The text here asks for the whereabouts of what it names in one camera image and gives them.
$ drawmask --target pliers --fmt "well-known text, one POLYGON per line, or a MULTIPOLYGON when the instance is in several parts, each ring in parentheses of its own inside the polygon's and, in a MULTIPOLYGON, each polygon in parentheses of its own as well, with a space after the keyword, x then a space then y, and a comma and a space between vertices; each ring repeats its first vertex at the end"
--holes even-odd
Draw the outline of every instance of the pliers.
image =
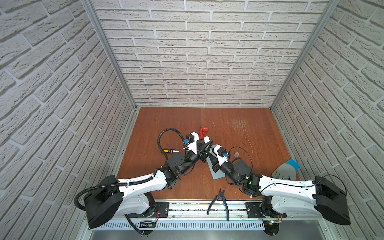
POLYGON ((207 210, 207 215, 209 215, 209 211, 211 210, 212 205, 216 202, 216 200, 218 200, 221 197, 223 199, 223 203, 224 203, 224 206, 225 206, 225 211, 227 212, 227 221, 229 221, 229 209, 228 209, 227 202, 225 201, 226 197, 224 197, 224 192, 225 192, 225 190, 221 191, 221 189, 220 189, 219 194, 216 195, 216 198, 214 200, 212 200, 211 204, 209 204, 209 207, 208 207, 208 210, 207 210))

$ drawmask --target red clamp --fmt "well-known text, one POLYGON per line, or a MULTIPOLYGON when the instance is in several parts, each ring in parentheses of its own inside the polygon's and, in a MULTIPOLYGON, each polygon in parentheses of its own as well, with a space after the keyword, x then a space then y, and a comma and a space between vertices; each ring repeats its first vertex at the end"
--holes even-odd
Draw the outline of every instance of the red clamp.
POLYGON ((200 140, 203 139, 206 132, 208 132, 208 127, 200 127, 200 140))

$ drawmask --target work glove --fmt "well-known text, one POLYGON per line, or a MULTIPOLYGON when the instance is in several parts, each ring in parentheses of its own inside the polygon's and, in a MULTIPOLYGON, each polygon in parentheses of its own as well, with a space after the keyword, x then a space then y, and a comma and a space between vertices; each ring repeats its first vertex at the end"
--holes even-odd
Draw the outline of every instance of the work glove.
POLYGON ((300 165, 292 158, 281 164, 273 173, 272 177, 276 179, 296 181, 296 171, 300 165))

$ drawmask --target brick wall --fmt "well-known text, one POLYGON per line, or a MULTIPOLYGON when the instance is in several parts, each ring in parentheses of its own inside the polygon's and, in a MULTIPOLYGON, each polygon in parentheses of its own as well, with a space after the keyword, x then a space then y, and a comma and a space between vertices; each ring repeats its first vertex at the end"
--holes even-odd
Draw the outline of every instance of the brick wall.
POLYGON ((327 4, 92 1, 136 104, 264 108, 327 4))
POLYGON ((131 108, 81 1, 0 9, 0 239, 74 239, 131 108))
POLYGON ((352 225, 336 225, 341 238, 384 237, 383 7, 342 0, 273 110, 302 177, 345 183, 352 225))

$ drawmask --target wooden board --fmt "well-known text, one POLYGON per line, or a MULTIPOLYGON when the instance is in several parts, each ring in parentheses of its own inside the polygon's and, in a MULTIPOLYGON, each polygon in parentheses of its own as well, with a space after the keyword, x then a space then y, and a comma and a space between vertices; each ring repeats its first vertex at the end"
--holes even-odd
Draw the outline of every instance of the wooden board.
MULTIPOLYGON (((273 171, 290 156, 269 109, 261 108, 141 108, 129 140, 117 178, 133 178, 149 174, 165 162, 157 147, 159 133, 168 127, 186 134, 207 126, 214 144, 228 151, 233 146, 247 150, 253 161, 254 173, 271 176, 273 171)), ((177 133, 168 131, 161 138, 162 148, 183 152, 177 133)), ((251 166, 246 153, 239 148, 240 157, 251 166)), ((188 176, 172 190, 152 192, 156 199, 213 199, 220 188, 227 199, 249 199, 237 186, 227 184, 225 178, 213 180, 207 163, 198 161, 188 176)))

